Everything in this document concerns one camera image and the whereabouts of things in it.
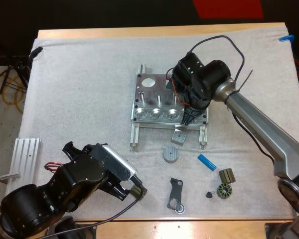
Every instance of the small metal block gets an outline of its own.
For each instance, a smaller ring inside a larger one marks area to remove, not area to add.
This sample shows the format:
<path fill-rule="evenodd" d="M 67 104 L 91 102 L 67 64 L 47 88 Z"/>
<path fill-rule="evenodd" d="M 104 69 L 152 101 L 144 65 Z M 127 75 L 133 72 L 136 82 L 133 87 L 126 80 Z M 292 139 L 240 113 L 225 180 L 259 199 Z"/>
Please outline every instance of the small metal block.
<path fill-rule="evenodd" d="M 187 135 L 187 133 L 185 133 L 179 129 L 175 129 L 173 137 L 171 138 L 171 141 L 173 143 L 183 145 L 185 142 L 185 139 L 186 139 L 186 135 Z"/>
<path fill-rule="evenodd" d="M 178 159 L 178 149 L 174 146 L 166 146 L 163 157 L 167 163 L 175 163 Z"/>
<path fill-rule="evenodd" d="M 227 168 L 219 171 L 219 176 L 222 183 L 233 183 L 236 182 L 233 170 L 231 168 Z"/>

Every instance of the metal washer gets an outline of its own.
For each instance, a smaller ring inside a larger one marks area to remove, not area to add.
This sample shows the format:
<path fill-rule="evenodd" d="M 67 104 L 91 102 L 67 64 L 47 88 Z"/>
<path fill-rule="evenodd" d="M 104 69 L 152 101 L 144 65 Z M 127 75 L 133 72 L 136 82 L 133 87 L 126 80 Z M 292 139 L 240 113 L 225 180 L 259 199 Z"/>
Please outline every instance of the metal washer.
<path fill-rule="evenodd" d="M 163 157 L 167 163 L 175 163 L 178 159 L 178 149 L 174 146 L 166 146 Z"/>
<path fill-rule="evenodd" d="M 185 212 L 185 206 L 184 206 L 183 204 L 180 204 L 180 208 L 179 208 L 179 210 L 176 210 L 176 209 L 175 209 L 175 212 L 176 212 L 177 214 L 183 214 L 183 213 Z"/>

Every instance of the hole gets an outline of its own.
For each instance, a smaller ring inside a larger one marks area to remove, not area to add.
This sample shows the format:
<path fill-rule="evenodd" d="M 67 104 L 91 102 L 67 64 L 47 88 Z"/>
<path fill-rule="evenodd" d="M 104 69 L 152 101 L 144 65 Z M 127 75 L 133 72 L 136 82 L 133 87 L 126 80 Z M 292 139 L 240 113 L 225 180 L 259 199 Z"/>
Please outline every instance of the hole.
<path fill-rule="evenodd" d="M 155 84 L 155 80 L 152 78 L 145 78 L 142 81 L 142 86 L 144 87 L 152 87 Z"/>

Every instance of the metal fixture plate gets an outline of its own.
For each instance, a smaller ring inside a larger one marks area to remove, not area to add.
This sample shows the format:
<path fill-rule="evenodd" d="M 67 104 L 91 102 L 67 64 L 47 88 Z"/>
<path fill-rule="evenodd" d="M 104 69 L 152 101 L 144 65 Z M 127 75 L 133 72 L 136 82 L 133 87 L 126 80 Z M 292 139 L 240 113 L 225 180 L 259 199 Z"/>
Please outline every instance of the metal fixture plate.
<path fill-rule="evenodd" d="M 187 127 L 181 124 L 183 97 L 166 88 L 165 74 L 147 74 L 139 65 L 132 108 L 131 151 L 137 151 L 140 127 L 199 131 L 199 148 L 207 144 L 208 108 Z"/>
<path fill-rule="evenodd" d="M 183 145 L 185 142 L 185 139 L 186 139 L 186 135 L 187 135 L 187 133 L 185 133 L 179 129 L 175 129 L 173 137 L 171 138 L 171 141 L 173 143 Z"/>
<path fill-rule="evenodd" d="M 178 149 L 174 146 L 166 146 L 163 150 L 163 157 L 167 163 L 175 163 L 178 159 Z"/>
<path fill-rule="evenodd" d="M 40 142 L 39 138 L 15 139 L 6 195 L 23 185 L 34 183 L 33 177 Z"/>

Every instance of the small gear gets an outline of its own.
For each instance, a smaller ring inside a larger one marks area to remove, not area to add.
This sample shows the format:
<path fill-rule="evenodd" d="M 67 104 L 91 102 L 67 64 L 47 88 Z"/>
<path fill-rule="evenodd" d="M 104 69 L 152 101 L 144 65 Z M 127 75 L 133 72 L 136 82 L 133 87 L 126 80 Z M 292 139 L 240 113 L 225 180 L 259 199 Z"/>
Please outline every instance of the small gear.
<path fill-rule="evenodd" d="M 222 183 L 221 185 L 219 185 L 218 189 L 217 189 L 217 195 L 221 198 L 221 199 L 226 199 L 228 198 L 233 192 L 233 189 L 231 188 L 231 186 L 227 183 Z"/>

